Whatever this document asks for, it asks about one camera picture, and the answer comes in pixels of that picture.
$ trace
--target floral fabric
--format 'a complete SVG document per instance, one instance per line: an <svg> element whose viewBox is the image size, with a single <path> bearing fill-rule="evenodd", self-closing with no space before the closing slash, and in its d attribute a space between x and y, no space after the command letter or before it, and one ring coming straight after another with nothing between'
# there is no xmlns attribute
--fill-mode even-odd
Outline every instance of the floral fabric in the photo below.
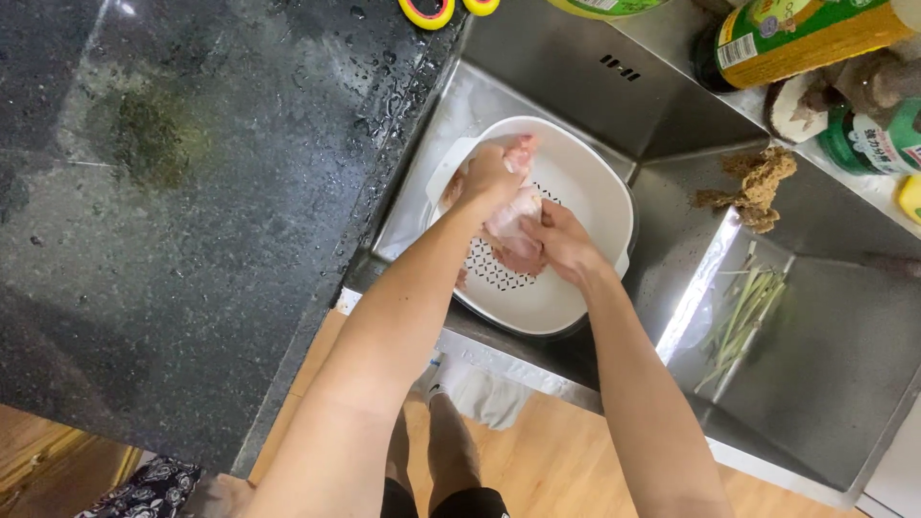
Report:
<svg viewBox="0 0 921 518"><path fill-rule="evenodd" d="M197 465L159 455L74 518L175 518L201 476Z"/></svg>

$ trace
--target sink basin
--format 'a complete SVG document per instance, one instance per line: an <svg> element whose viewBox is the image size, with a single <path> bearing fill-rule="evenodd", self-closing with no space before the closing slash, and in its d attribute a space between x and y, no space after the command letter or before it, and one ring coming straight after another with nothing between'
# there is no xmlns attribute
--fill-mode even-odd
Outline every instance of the sink basin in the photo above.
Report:
<svg viewBox="0 0 921 518"><path fill-rule="evenodd" d="M768 234L740 228L732 210L692 208L697 189L733 189L720 157L763 149L761 128L620 31L543 0L505 0L466 30L401 190L346 288L364 292L425 230L425 186L455 139L514 115L560 124L633 191L638 229L624 285L717 459L773 481L798 477L795 489L853 505L918 391L921 281L904 259L921 258L921 241L805 159L778 190L782 219ZM709 369L697 343L708 300L730 279L718 272L738 269L753 241L760 262L787 271L787 291L746 359L695 393ZM600 413L594 347L588 319L568 336L536 339L456 301L437 343Z"/></svg>

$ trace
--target wet surface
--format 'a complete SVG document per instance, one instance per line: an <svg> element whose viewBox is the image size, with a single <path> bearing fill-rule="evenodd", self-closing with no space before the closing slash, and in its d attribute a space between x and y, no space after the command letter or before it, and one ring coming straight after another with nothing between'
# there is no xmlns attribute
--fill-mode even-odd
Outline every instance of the wet surface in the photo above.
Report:
<svg viewBox="0 0 921 518"><path fill-rule="evenodd" d="M0 403L245 476L462 19L0 6Z"/></svg>

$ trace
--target hand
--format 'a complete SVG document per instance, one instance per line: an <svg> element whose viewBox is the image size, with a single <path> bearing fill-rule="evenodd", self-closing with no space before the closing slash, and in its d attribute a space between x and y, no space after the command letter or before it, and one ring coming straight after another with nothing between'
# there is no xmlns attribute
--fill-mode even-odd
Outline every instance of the hand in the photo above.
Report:
<svg viewBox="0 0 921 518"><path fill-rule="evenodd" d="M467 167L463 192L455 205L477 206L485 221L511 203L524 178L508 170L505 154L506 150L495 144L480 146Z"/></svg>
<svg viewBox="0 0 921 518"><path fill-rule="evenodd" d="M542 203L542 224L522 219L521 229L543 243L543 251L558 276L584 290L592 273L611 265L571 210L546 198Z"/></svg>

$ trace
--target yellow handle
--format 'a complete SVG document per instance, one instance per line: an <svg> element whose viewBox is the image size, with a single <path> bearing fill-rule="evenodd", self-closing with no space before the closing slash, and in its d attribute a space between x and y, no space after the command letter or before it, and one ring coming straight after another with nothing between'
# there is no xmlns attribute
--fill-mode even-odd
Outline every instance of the yellow handle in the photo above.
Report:
<svg viewBox="0 0 921 518"><path fill-rule="evenodd" d="M478 17L493 14L496 7L499 7L499 0L463 0L467 10Z"/></svg>
<svg viewBox="0 0 921 518"><path fill-rule="evenodd" d="M454 14L454 0L445 0L441 10L434 15L424 15L413 5L413 0L398 0L404 15L417 26L425 30L436 30L444 27Z"/></svg>

